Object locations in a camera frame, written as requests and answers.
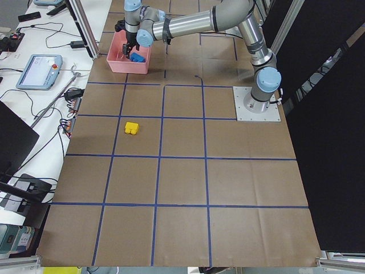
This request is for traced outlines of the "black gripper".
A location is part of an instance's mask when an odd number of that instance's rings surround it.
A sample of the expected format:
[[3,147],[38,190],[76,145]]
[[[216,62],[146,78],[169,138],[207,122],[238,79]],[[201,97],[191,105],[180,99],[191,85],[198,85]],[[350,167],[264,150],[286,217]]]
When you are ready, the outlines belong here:
[[133,48],[134,52],[139,52],[140,45],[137,42],[137,33],[126,31],[125,35],[126,35],[127,41],[125,44],[123,44],[123,47],[122,47],[123,55],[129,55],[132,48]]

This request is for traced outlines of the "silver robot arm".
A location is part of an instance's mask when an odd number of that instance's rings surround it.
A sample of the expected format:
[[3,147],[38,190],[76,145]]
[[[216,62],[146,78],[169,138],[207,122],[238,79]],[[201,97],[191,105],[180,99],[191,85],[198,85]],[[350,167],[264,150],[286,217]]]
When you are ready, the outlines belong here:
[[155,41],[168,45],[177,37],[222,34],[234,27],[241,34],[254,69],[254,84],[244,97],[244,105],[248,111],[261,114],[273,104],[271,97],[279,90],[282,77],[275,53],[267,47],[255,18],[254,1],[221,1],[209,10],[173,18],[141,1],[125,1],[124,18],[116,23],[115,31],[125,32],[127,41],[122,51],[128,58],[132,49],[151,47]]

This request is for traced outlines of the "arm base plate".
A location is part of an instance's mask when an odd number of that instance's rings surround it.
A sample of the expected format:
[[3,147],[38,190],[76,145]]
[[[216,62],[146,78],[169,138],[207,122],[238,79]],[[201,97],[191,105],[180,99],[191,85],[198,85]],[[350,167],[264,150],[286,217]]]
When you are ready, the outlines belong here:
[[259,102],[253,99],[251,87],[233,86],[234,105],[238,122],[280,122],[281,117],[276,104],[270,101]]

